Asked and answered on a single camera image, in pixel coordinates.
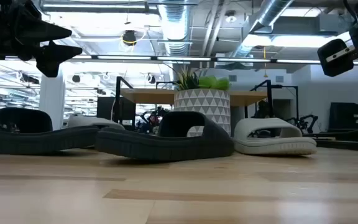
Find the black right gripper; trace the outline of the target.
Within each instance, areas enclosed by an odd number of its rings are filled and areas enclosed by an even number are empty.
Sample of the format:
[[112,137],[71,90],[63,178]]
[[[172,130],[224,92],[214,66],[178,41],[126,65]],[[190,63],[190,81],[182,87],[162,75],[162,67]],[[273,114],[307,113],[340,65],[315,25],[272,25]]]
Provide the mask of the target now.
[[352,45],[348,46],[341,39],[334,39],[320,47],[317,51],[323,72],[335,77],[354,68],[354,60],[358,59],[358,2],[350,6],[347,0],[343,4],[354,22],[349,29]]

